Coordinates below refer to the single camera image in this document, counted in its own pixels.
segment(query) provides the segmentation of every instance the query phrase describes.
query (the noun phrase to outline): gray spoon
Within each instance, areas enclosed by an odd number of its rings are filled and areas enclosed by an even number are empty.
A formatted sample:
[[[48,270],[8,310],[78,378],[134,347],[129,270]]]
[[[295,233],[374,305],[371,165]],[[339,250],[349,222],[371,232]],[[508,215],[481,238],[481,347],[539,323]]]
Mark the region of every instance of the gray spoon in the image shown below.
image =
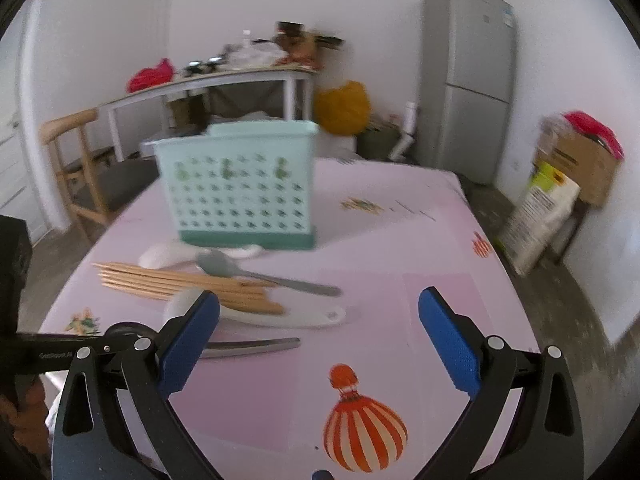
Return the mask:
[[[268,282],[277,283],[281,286],[293,288],[301,292],[310,292],[311,294],[321,294],[322,296],[340,296],[342,291],[338,286],[318,285],[317,283],[300,282],[299,280],[288,280],[287,278],[276,278],[274,276],[265,276],[256,272],[242,270],[236,263],[226,256],[225,253],[212,249],[210,253],[199,254],[196,262],[198,266],[204,270],[209,276],[219,276],[221,278],[232,278],[234,276],[249,276],[258,280],[267,280]]]

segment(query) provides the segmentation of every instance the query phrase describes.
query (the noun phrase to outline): green plastic basket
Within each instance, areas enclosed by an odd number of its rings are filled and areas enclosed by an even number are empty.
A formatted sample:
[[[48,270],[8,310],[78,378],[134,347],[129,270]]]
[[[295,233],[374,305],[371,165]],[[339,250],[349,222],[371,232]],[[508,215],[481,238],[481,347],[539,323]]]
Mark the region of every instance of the green plastic basket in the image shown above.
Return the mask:
[[[311,249],[310,121],[213,124],[154,148],[180,239],[198,246]]]

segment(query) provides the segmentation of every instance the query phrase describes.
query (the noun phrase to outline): wooden chopstick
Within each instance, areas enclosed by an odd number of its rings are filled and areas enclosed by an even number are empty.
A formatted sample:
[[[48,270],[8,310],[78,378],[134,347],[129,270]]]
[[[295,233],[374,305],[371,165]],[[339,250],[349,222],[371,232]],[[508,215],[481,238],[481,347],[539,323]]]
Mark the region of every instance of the wooden chopstick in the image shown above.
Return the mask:
[[[172,284],[158,284],[158,283],[140,283],[132,280],[123,280],[114,278],[111,276],[102,277],[102,283],[110,283],[111,285],[129,286],[132,288],[140,288],[142,290],[148,290],[150,292],[160,292],[161,294],[175,294],[185,288],[189,288],[189,285],[183,283],[181,285]],[[255,302],[269,302],[268,298],[264,294],[242,294],[241,292],[220,292],[218,290],[212,290],[220,301],[223,303],[242,303],[243,301],[255,301]]]
[[[192,286],[191,283],[182,282],[180,280],[169,280],[163,278],[150,278],[148,276],[140,276],[137,274],[127,274],[126,272],[115,272],[113,270],[102,270],[98,273],[104,280],[122,280],[124,282],[130,282],[128,284],[135,285],[157,285],[157,286],[170,286],[173,288],[183,289]],[[250,296],[255,299],[266,299],[264,288],[261,286],[201,286],[205,290],[210,290],[216,294],[241,294],[242,296]]]
[[[164,288],[158,286],[137,285],[131,282],[119,280],[103,280],[102,284],[108,288],[128,292],[144,298],[154,300],[169,300],[173,294],[182,290],[181,288]],[[216,294],[218,299],[228,308],[241,310],[243,312],[254,312],[260,314],[283,314],[284,307],[279,303],[268,300],[254,300],[245,298],[239,294],[232,294],[229,297]]]
[[[152,300],[168,300],[171,298],[170,294],[158,294],[155,292],[147,292],[144,290],[140,290],[138,288],[132,288],[130,286],[111,285],[111,283],[103,283],[103,285],[108,288],[114,288],[115,290],[128,292],[129,294],[134,294],[136,296],[141,296],[142,298],[151,298]]]
[[[127,272],[129,274],[138,274],[140,276],[148,276],[151,278],[168,278],[170,280],[181,280],[190,283],[195,282],[207,282],[213,286],[214,283],[218,285],[240,285],[240,286],[277,286],[273,282],[267,282],[266,280],[251,280],[251,279],[238,279],[238,278],[218,278],[215,276],[207,276],[206,274],[193,274],[191,272],[177,272],[175,270],[153,270],[145,269],[144,267],[120,264],[117,262],[109,262],[106,264],[93,263],[94,267],[105,270],[116,270],[119,272]]]

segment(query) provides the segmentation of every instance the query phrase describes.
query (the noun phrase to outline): blue gripper pad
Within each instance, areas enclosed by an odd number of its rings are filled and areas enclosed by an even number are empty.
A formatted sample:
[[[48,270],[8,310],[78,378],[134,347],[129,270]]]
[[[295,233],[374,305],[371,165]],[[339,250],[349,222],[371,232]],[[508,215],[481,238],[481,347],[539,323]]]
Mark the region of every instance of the blue gripper pad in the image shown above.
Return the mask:
[[[428,288],[418,299],[418,316],[454,386],[473,399],[480,389],[478,359],[449,317],[446,306]]]
[[[220,318],[220,304],[215,294],[200,296],[200,304],[171,342],[158,363],[158,392],[163,399],[179,392],[198,362]]]

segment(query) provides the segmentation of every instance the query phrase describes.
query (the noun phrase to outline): hot air balloon print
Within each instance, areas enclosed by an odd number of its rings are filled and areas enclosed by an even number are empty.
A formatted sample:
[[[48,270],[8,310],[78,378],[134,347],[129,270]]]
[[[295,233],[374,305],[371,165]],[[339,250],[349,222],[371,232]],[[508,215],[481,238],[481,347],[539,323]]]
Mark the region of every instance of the hot air balloon print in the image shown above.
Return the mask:
[[[474,231],[474,235],[476,237],[476,239],[473,240],[474,252],[481,258],[488,258],[494,248],[491,247],[489,242],[481,237],[480,233]]]
[[[371,473],[400,458],[407,443],[404,422],[388,406],[358,393],[358,378],[345,364],[329,373],[331,386],[340,392],[324,425],[324,450],[349,471]]]

